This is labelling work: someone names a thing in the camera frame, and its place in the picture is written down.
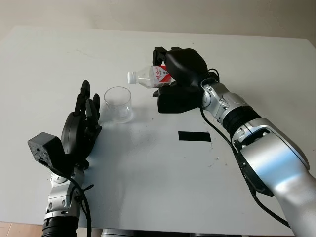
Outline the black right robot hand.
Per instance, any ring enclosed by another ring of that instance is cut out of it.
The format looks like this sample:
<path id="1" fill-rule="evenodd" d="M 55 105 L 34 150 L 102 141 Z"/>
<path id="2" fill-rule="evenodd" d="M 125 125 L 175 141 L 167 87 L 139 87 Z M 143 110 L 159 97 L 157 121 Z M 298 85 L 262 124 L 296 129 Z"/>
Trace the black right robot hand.
<path id="1" fill-rule="evenodd" d="M 160 94 L 175 96 L 199 93 L 201 82 L 210 78 L 205 60 L 191 48 L 173 47 L 168 51 L 163 47 L 155 47 L 153 65 L 162 64 L 175 82 L 159 89 Z"/>

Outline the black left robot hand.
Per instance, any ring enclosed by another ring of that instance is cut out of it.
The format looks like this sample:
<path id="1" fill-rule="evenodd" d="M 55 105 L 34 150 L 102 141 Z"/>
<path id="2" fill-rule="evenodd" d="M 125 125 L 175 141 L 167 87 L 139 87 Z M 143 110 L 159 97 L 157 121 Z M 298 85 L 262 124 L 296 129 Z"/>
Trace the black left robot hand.
<path id="1" fill-rule="evenodd" d="M 77 96 L 75 110 L 68 115 L 61 136 L 66 157 L 70 159 L 71 164 L 79 165 L 83 169 L 89 168 L 86 159 L 102 130 L 99 118 L 100 97 L 96 93 L 90 99 L 90 84 L 84 80 Z"/>

